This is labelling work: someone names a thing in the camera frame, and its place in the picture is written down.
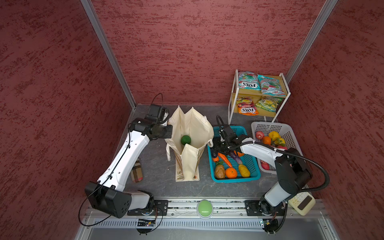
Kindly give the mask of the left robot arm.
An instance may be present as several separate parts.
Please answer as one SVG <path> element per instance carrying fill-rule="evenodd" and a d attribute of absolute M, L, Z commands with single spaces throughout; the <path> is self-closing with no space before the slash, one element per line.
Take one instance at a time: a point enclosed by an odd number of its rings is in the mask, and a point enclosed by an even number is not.
<path fill-rule="evenodd" d="M 108 217 L 122 218 L 130 210 L 147 209 L 151 195 L 147 192 L 125 192 L 127 180 L 142 151 L 152 140 L 169 139 L 173 127 L 168 124 L 169 110 L 151 103 L 144 118 L 128 125 L 127 137 L 107 170 L 96 182 L 85 187 L 86 201 Z"/>

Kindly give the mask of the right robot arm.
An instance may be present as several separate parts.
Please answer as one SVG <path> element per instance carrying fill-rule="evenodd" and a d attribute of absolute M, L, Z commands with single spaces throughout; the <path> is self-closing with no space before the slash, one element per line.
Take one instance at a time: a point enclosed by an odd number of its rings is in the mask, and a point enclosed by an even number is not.
<path fill-rule="evenodd" d="M 259 211 L 266 216 L 273 215 L 277 206 L 303 192 L 313 192 L 325 189 L 330 183 L 328 172 L 318 163 L 300 155 L 294 149 L 282 150 L 266 145 L 247 135 L 237 135 L 222 118 L 216 116 L 220 138 L 214 141 L 218 153 L 235 159 L 239 154 L 245 154 L 260 159 L 276 169 L 277 183 L 269 189 L 259 202 Z M 308 164 L 317 167 L 325 177 L 324 183 L 315 188 L 305 189 L 304 186 L 312 179 L 313 173 Z"/>

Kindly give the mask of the cream canvas grocery bag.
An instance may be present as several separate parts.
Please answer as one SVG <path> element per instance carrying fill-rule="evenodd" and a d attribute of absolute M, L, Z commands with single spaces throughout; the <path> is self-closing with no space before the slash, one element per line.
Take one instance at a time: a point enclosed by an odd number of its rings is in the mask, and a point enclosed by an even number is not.
<path fill-rule="evenodd" d="M 199 181 L 199 163 L 206 147 L 213 147 L 214 130 L 207 117 L 191 108 L 186 113 L 180 106 L 168 125 L 173 126 L 172 137 L 166 139 L 167 160 L 171 152 L 176 159 L 176 182 Z"/>

